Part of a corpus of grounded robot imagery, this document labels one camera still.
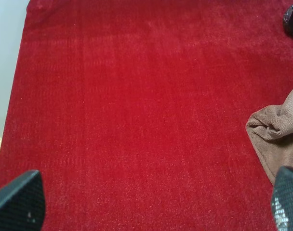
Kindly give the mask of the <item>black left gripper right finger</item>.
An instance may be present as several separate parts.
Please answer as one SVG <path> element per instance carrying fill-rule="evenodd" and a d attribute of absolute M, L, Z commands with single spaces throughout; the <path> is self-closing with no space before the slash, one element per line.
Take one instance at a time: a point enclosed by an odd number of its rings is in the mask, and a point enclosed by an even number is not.
<path fill-rule="evenodd" d="M 293 231 L 293 168 L 281 166 L 271 198 L 271 211 L 277 230 Z"/>

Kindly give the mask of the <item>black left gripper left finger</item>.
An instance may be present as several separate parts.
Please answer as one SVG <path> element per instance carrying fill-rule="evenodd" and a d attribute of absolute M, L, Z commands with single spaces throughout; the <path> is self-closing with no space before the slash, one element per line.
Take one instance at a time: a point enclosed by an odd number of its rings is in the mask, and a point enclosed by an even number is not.
<path fill-rule="evenodd" d="M 0 188 L 0 231 L 40 231 L 46 214 L 41 173 L 30 170 Z"/>

